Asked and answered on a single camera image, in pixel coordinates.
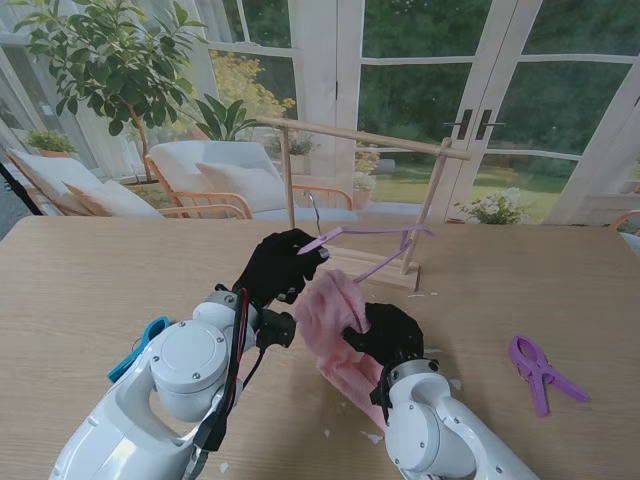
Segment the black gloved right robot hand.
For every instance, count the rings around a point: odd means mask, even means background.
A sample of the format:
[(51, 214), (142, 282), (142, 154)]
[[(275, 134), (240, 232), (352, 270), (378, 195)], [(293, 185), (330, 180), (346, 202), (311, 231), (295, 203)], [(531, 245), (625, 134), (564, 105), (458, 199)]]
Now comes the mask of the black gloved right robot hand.
[(343, 331), (344, 340), (357, 352), (372, 357), (385, 368), (423, 357), (424, 337), (417, 321), (392, 304), (366, 303), (369, 329)]

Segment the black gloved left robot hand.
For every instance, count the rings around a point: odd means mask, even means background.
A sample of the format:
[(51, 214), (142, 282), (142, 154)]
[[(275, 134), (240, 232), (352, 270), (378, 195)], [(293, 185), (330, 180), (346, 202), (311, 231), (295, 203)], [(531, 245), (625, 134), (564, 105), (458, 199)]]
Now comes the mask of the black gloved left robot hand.
[(298, 228), (265, 237), (232, 290), (243, 291), (256, 309), (266, 308), (274, 300), (292, 305), (313, 279), (318, 266), (329, 257), (321, 247), (299, 254), (313, 240)]

